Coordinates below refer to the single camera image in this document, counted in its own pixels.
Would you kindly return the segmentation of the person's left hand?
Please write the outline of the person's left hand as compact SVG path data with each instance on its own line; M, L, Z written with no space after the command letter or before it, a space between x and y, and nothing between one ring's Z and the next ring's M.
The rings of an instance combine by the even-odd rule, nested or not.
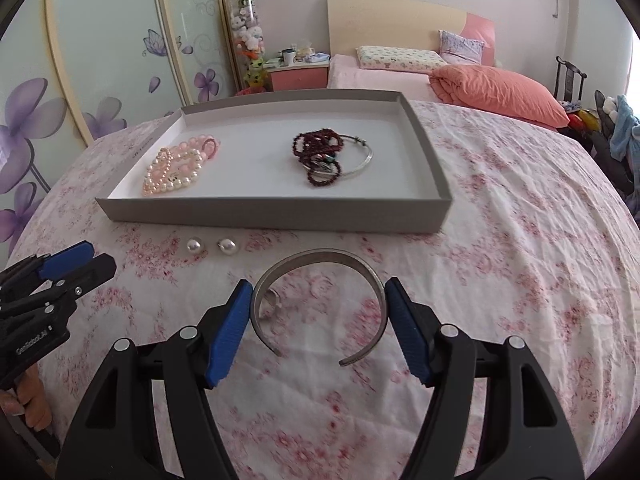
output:
M41 431L51 426L52 412L37 364L17 378L13 391L1 391L1 408L6 415L24 415L26 425L33 430Z

